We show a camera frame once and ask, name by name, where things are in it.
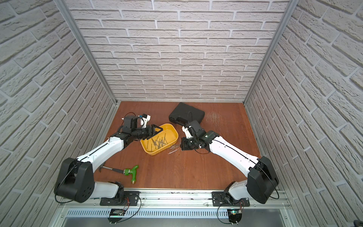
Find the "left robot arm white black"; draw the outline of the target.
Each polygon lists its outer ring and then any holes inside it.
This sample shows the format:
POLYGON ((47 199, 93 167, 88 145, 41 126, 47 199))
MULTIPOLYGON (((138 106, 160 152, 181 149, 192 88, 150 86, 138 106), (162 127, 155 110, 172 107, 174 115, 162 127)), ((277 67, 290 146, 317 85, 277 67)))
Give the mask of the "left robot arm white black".
POLYGON ((163 131, 163 128, 155 124, 148 125, 149 120, 147 114, 126 116, 123 125, 104 143, 77 158, 65 159, 54 186, 55 197, 79 203, 89 199, 114 198, 120 186, 116 183, 96 182, 94 172, 132 142, 151 139, 163 131))

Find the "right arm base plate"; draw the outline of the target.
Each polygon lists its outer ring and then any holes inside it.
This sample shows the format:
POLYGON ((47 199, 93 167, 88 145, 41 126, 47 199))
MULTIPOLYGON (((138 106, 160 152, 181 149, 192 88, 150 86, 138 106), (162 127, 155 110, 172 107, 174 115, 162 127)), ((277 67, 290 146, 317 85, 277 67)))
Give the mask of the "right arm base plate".
POLYGON ((211 195, 212 195, 212 202, 213 202, 214 207, 219 207, 219 206, 249 207, 250 206, 250 202, 247 198, 242 198, 242 199, 236 200, 226 192, 214 191, 211 193, 211 195))

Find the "yellow plastic storage box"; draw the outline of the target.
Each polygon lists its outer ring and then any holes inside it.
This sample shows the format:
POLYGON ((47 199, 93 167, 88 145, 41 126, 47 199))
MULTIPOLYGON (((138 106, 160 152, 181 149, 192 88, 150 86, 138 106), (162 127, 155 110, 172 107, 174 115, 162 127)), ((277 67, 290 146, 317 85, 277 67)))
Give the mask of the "yellow plastic storage box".
POLYGON ((163 124, 160 127, 163 129, 160 133, 151 139, 140 142, 144 151, 150 156, 154 156, 174 146, 179 140, 179 134, 173 125, 163 124))

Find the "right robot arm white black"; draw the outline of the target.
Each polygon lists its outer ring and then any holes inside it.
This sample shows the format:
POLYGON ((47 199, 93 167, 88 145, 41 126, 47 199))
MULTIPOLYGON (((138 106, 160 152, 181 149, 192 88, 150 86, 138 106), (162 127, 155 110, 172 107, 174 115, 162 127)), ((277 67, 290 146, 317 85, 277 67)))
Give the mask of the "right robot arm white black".
POLYGON ((245 198, 265 204, 277 190, 279 179, 272 162, 266 156, 258 158, 227 142, 214 131, 206 132, 197 121, 182 127, 185 137, 181 139, 181 150, 205 149, 216 154, 240 170, 247 179, 232 182, 222 195, 222 203, 232 205, 245 198))

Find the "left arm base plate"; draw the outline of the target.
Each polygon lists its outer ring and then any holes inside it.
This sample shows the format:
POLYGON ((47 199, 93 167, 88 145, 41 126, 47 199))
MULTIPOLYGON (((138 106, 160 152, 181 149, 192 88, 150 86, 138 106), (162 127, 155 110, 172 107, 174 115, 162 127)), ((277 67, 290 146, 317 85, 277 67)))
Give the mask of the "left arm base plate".
POLYGON ((102 198, 100 206, 137 206, 140 191, 123 191, 114 198, 102 198))

